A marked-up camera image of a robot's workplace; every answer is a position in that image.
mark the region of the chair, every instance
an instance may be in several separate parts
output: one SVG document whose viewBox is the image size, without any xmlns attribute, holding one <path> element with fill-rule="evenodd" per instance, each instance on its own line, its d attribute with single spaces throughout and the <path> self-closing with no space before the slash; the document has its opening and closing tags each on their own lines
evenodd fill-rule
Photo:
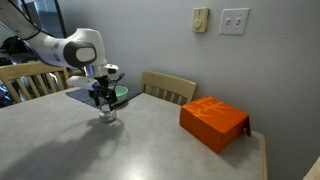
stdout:
<svg viewBox="0 0 320 180">
<path fill-rule="evenodd" d="M 316 180 L 320 177 L 320 157 L 313 164 L 307 175 L 303 178 L 303 180 Z"/>
<path fill-rule="evenodd" d="M 42 62 L 0 67 L 0 79 L 16 103 L 22 102 L 23 97 L 30 100 L 64 90 L 68 87 L 62 79 L 68 78 L 65 67 L 48 66 Z"/>
<path fill-rule="evenodd" d="M 141 90 L 155 97 L 183 105 L 190 102 L 197 84 L 159 72 L 145 71 L 141 77 Z"/>
</svg>

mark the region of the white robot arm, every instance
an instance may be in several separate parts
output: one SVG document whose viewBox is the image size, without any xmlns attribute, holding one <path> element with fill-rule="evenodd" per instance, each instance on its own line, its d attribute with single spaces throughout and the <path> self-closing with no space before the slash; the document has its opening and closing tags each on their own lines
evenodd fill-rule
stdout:
<svg viewBox="0 0 320 180">
<path fill-rule="evenodd" d="M 18 8 L 18 0 L 0 0 L 0 22 L 27 43 L 39 59 L 52 66 L 84 67 L 86 77 L 71 77 L 70 85 L 89 90 L 89 95 L 99 106 L 99 96 L 109 104 L 108 112 L 103 111 L 103 121 L 116 118 L 117 97 L 114 88 L 109 88 L 108 74 L 114 74 L 118 67 L 107 64 L 104 44 L 98 31 L 78 29 L 66 39 L 54 38 L 33 24 Z"/>
<path fill-rule="evenodd" d="M 78 29 L 66 39 L 54 38 L 30 22 L 18 8 L 18 0 L 0 1 L 0 22 L 29 44 L 46 64 L 84 67 L 90 78 L 103 77 L 118 70 L 116 65 L 107 64 L 104 44 L 96 30 Z"/>
</svg>

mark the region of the wall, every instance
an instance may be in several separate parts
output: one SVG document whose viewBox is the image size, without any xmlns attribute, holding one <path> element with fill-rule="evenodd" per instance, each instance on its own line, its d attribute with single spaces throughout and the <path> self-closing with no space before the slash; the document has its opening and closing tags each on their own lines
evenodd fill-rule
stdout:
<svg viewBox="0 0 320 180">
<path fill-rule="evenodd" d="M 109 63 L 139 88 L 143 70 L 198 83 L 247 111 L 266 136 L 269 179 L 302 179 L 320 155 L 320 3 L 317 0 L 60 0 L 66 28 L 101 32 Z M 192 9 L 211 10 L 191 32 Z M 251 8 L 244 36 L 219 35 L 222 10 Z"/>
<path fill-rule="evenodd" d="M 5 39 L 11 36 L 13 36 L 13 34 L 9 30 L 7 30 L 5 27 L 0 25 L 0 46 L 2 45 Z"/>
</svg>

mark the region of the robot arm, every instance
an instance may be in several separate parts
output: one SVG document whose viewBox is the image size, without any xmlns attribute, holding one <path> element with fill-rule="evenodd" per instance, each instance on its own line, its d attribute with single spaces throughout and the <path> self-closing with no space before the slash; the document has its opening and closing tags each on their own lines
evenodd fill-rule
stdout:
<svg viewBox="0 0 320 180">
<path fill-rule="evenodd" d="M 54 38 L 30 22 L 18 8 L 18 0 L 0 1 L 0 22 L 24 40 L 46 64 L 84 67 L 86 76 L 90 78 L 103 77 L 118 70 L 116 65 L 107 64 L 98 31 L 78 29 L 66 39 Z"/>
</svg>

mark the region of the cardboard box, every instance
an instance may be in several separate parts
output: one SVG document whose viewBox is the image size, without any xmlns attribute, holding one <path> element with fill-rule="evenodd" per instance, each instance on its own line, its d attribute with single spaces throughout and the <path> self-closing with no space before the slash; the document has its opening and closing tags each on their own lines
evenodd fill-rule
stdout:
<svg viewBox="0 0 320 180">
<path fill-rule="evenodd" d="M 247 113 L 210 96 L 183 105 L 180 125 L 216 153 L 244 133 L 244 129 L 251 136 Z"/>
</svg>

